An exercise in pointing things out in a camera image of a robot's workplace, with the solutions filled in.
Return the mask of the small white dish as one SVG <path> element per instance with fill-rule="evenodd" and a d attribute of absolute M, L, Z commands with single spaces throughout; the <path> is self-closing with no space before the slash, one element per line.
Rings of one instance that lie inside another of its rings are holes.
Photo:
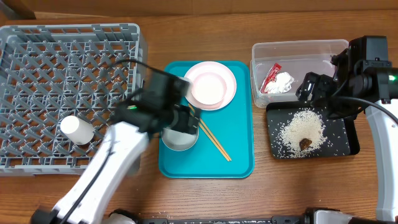
<path fill-rule="evenodd" d="M 211 72 L 200 73 L 192 76 L 192 81 L 191 93 L 201 104 L 218 104 L 226 95 L 227 84 L 221 75 Z"/>

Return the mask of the brown food lump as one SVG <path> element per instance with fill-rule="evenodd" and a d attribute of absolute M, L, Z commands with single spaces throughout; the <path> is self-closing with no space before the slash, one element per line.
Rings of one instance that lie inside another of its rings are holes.
<path fill-rule="evenodd" d="M 307 138 L 303 138 L 300 142 L 299 142 L 299 147 L 302 151 L 308 149 L 312 144 L 312 141 L 310 139 Z"/>

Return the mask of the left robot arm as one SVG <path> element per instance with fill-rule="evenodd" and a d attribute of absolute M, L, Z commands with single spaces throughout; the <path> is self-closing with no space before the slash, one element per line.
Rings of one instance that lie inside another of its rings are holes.
<path fill-rule="evenodd" d="M 198 118 L 180 104 L 192 81 L 154 70 L 146 87 L 120 102 L 101 145 L 71 190 L 50 211 L 37 209 L 31 223 L 101 223 L 131 165 L 164 128 L 195 134 Z"/>

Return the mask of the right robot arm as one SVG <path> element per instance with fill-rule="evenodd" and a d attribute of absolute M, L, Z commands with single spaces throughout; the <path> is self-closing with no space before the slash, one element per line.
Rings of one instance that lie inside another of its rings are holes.
<path fill-rule="evenodd" d="M 376 220 L 397 223 L 397 68 L 388 59 L 387 38 L 353 39 L 331 64 L 332 77 L 308 72 L 297 98 L 324 108 L 330 119 L 366 115 L 377 163 Z"/>

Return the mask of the white cup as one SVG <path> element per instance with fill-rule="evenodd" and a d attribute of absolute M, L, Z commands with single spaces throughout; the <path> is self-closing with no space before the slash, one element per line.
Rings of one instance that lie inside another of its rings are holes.
<path fill-rule="evenodd" d="M 70 115 L 62 119 L 60 130 L 74 144 L 84 145 L 93 139 L 95 129 L 92 124 Z"/>

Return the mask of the red snack wrapper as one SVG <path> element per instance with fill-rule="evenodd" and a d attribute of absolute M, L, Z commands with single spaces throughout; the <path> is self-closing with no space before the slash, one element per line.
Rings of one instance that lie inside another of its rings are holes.
<path fill-rule="evenodd" d="M 276 75 L 278 72 L 281 70 L 281 66 L 278 63 L 275 63 L 273 67 L 269 70 L 267 76 L 264 78 L 262 85 L 260 87 L 260 93 L 266 93 L 266 86 L 270 83 L 273 82 L 276 78 Z"/>

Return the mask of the white tissue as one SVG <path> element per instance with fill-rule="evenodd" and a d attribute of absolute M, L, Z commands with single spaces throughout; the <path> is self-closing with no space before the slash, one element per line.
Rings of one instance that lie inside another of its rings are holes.
<path fill-rule="evenodd" d="M 270 81 L 265 87 L 265 93 L 277 94 L 287 93 L 292 88 L 292 83 L 295 81 L 287 72 L 278 73 L 273 81 Z"/>

